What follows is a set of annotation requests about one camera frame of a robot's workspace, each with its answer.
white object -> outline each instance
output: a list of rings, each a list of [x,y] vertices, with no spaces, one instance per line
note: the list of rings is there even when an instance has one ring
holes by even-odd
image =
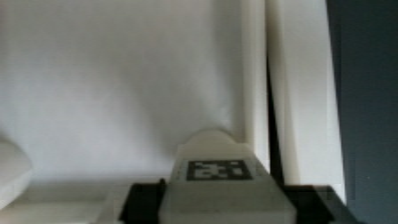
[[[159,223],[294,223],[294,208],[252,151],[218,131],[179,148]]]
[[[344,201],[325,1],[268,1],[268,60],[286,184],[330,185]]]
[[[92,224],[101,208],[103,201],[21,202],[0,212],[0,223]]]
[[[245,134],[261,164],[270,171],[266,106],[264,0],[241,1]]]
[[[0,210],[21,195],[32,178],[32,163],[17,147],[0,142]]]

white panel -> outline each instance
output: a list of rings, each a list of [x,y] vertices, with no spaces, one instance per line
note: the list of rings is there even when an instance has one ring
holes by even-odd
[[[286,183],[330,185],[344,200],[325,1],[268,3],[268,59]]]
[[[259,161],[270,169],[266,108],[264,0],[241,0],[245,134]]]
[[[239,1],[0,1],[0,132],[35,180],[167,175],[193,132],[243,135]]]

